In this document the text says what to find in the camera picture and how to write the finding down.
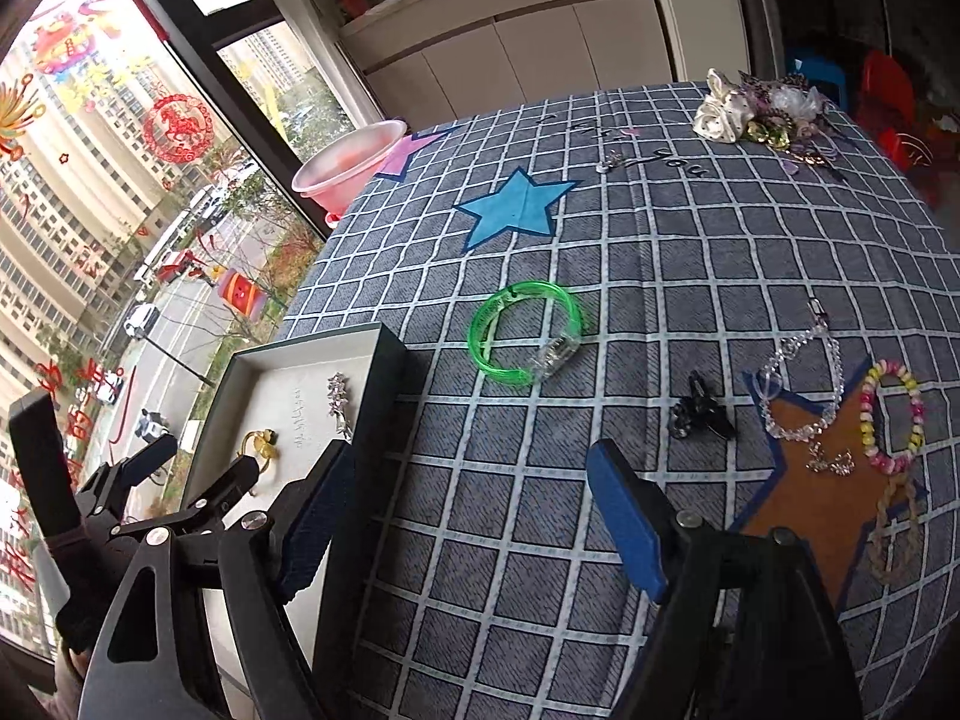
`plaid tablecloth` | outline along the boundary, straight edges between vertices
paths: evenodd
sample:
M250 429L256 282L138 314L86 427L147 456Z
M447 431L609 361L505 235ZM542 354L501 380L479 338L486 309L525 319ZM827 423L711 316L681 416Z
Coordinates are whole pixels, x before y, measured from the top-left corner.
M889 715L915 685L960 608L960 258L855 127L837 142L850 184L807 167L790 177L761 146L697 138L702 94L681 83L456 122L402 181L368 184L296 294L280 338L375 319L410 350L354 654L358 717L607 714L653 615L593 507L584 452L613 437L678 508L730 525L773 467L740 372L809 327L810 293L848 371L872 354L906 360L925 382L923 552L886 589L857 572L841 614L868 716ZM608 146L570 131L582 122L630 127L615 148L649 157L668 146L706 172L658 161L599 175ZM474 218L453 206L516 167L539 183L580 182L551 209L555 235L505 232L464 254ZM464 340L483 299L522 279L570 288L589 328L560 373L518 390L481 377ZM560 326L542 301L512 307L496 360L523 364ZM805 352L787 384L822 399L823 348ZM692 368L722 396L735 442L669 437ZM895 434L900 412L887 418Z

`pink plastic basin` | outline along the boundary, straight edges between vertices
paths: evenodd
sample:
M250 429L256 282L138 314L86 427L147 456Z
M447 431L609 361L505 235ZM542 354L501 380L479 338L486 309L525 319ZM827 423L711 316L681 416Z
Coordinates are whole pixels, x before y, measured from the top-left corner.
M406 122L388 119L347 133L304 163L294 191L325 208L326 221L335 225L406 131Z

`pink and yellow bead bracelet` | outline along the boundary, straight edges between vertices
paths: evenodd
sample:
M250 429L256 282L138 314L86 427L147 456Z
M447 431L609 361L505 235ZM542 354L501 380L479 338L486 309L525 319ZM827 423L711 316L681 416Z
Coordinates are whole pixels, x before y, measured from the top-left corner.
M874 404L877 402L877 386L885 375L896 376L906 387L910 396L910 410L913 413L913 430L904 452L891 457L877 446L874 437ZM877 360L867 372L860 391L860 432L863 437L863 453L870 465L888 476L901 473L909 468L923 446L923 399L920 398L920 385L909 368L894 360Z

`green bracelet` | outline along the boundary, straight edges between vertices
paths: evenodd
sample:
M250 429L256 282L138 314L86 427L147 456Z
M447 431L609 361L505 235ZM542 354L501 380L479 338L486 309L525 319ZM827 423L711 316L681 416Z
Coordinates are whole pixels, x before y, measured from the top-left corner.
M493 365L490 344L493 338L490 329L493 321L507 306L530 298L553 298L566 309L566 329L560 338L551 338L539 348L530 367L502 368ZM474 364L488 377L501 384L527 386L534 381L553 375L564 362L580 348L583 333L583 315L580 306L563 287L549 281L520 281L491 295L473 315L467 335L467 348Z

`cabinet door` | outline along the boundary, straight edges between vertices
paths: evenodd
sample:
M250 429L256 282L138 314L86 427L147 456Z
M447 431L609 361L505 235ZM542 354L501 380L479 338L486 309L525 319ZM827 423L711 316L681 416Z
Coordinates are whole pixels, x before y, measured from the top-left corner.
M597 89L587 43L570 5L496 23L527 103Z
M367 81L387 116L406 119L413 130L457 118L420 52L391 62Z
M424 57L457 117L523 103L523 92L492 26L424 49Z
M654 0L594 0L573 9L600 89L673 80Z

